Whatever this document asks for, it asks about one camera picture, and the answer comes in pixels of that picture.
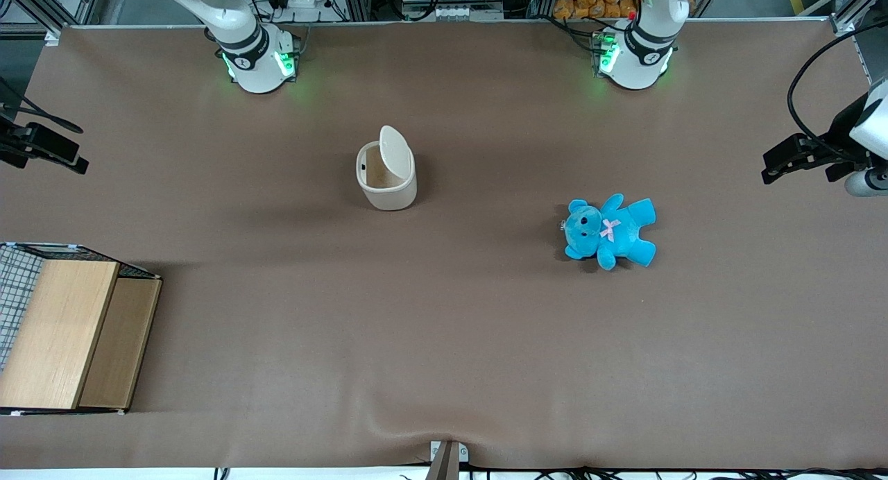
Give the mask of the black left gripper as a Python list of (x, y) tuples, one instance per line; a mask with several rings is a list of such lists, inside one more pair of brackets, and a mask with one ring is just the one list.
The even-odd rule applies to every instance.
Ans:
[[(863, 114), (868, 95), (863, 94), (834, 117), (822, 139), (841, 157), (825, 170), (828, 182), (838, 180), (871, 167), (869, 151), (851, 138), (850, 132)], [(790, 135), (765, 152), (764, 184), (773, 184), (794, 171), (808, 170), (830, 161), (830, 151), (805, 135)]]

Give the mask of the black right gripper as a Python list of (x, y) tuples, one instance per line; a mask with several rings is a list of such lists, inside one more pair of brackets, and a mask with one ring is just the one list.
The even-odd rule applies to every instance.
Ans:
[[(50, 155), (40, 157), (26, 154), (26, 137), (32, 148)], [(40, 123), (28, 123), (28, 127), (16, 125), (9, 119), (1, 119), (1, 161), (17, 169), (25, 169), (29, 161), (45, 161), (83, 175), (89, 162), (79, 157), (79, 145)], [(67, 163), (63, 160), (76, 160)]]

